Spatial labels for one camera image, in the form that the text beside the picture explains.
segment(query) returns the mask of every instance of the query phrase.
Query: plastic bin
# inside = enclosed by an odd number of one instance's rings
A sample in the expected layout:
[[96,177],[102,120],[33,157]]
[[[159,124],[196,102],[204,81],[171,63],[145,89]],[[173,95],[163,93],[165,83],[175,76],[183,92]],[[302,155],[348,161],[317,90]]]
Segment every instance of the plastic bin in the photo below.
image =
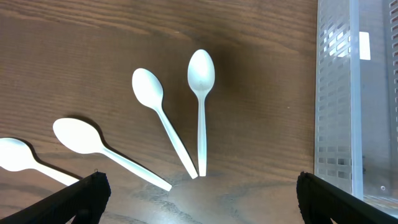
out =
[[398,217],[398,0],[319,0],[315,175]]

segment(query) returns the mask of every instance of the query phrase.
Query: white plastic spoon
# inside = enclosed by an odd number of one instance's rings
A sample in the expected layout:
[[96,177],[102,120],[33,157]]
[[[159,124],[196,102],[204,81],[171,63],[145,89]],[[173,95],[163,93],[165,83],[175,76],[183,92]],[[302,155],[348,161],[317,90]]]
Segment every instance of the white plastic spoon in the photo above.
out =
[[167,119],[166,114],[163,112],[163,88],[159,80],[150,71],[143,68],[138,68],[132,74],[132,89],[134,90],[134,94],[140,103],[142,103],[144,106],[152,108],[159,115],[160,120],[162,121],[163,126],[166,129],[166,132],[174,146],[174,149],[182,161],[182,164],[185,166],[191,178],[197,178],[198,173],[188,155],[187,150],[182,144],[177,133],[174,131],[174,128],[170,124],[169,119]]
[[197,50],[189,61],[188,84],[198,98],[198,163],[199,175],[206,176],[207,143],[205,99],[213,88],[215,71],[213,61],[205,50]]
[[79,181],[63,172],[38,163],[33,157],[29,146],[14,138],[0,139],[0,166],[13,172],[24,169],[35,169],[66,186]]
[[67,148],[80,154],[102,153],[142,179],[169,191],[172,186],[153,172],[109,150],[100,134],[90,124],[74,118],[61,118],[53,124],[58,140]]

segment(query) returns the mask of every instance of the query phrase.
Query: spoon handle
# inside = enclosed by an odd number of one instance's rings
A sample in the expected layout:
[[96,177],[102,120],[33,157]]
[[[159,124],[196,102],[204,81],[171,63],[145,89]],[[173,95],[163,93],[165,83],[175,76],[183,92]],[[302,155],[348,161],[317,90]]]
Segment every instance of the spoon handle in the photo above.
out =
[[198,177],[197,170],[195,169],[195,166],[193,165],[192,160],[189,157],[188,152],[185,149],[184,145],[182,144],[180,138],[178,137],[177,133],[174,131],[172,124],[170,124],[169,119],[167,119],[166,114],[163,112],[162,109],[157,110],[157,113],[160,117],[160,120],[163,123],[164,128],[166,129],[167,135],[169,135],[169,138],[174,146],[174,149],[176,150],[180,160],[182,161],[182,164],[185,166],[191,178],[193,179],[197,178]]
[[126,159],[123,156],[120,156],[119,154],[116,154],[115,152],[107,149],[104,147],[103,152],[105,156],[108,156],[110,159],[113,161],[117,162],[127,170],[131,171],[133,174],[136,174],[137,176],[141,177],[142,179],[166,190],[170,191],[172,188],[171,184],[167,183],[164,179],[160,178],[158,175],[154,174],[153,172],[143,168],[142,166],[136,164],[133,161],[130,161],[129,159]]
[[198,98],[198,164],[199,175],[206,176],[207,165],[207,140],[206,140],[206,118],[205,118],[205,99]]
[[45,166],[43,164],[37,163],[37,165],[34,167],[34,169],[65,184],[66,186],[72,185],[79,181],[78,179],[76,179],[68,174],[64,174],[63,172],[57,171],[57,170],[50,168],[48,166]]

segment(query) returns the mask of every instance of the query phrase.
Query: white sticker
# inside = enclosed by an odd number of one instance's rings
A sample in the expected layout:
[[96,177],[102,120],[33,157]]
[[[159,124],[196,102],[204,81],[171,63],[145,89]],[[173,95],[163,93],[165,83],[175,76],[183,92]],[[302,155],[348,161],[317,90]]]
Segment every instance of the white sticker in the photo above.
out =
[[359,32],[359,58],[362,60],[371,59],[371,46],[368,32]]

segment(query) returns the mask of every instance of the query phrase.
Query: spoon bowl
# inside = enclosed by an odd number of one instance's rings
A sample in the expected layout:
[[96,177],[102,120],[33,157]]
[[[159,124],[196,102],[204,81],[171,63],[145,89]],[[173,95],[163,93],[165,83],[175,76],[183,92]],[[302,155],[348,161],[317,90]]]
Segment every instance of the spoon bowl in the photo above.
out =
[[24,142],[14,138],[0,139],[0,166],[8,171],[30,169],[35,164],[32,151]]
[[205,50],[197,50],[188,65],[188,84],[198,95],[207,95],[215,82],[215,69],[210,55]]
[[103,147],[100,134],[88,123],[74,118],[61,118],[54,122],[53,130],[58,140],[70,150],[89,154]]
[[144,106],[154,110],[162,107],[163,88],[152,72],[144,68],[135,70],[132,74],[132,90]]

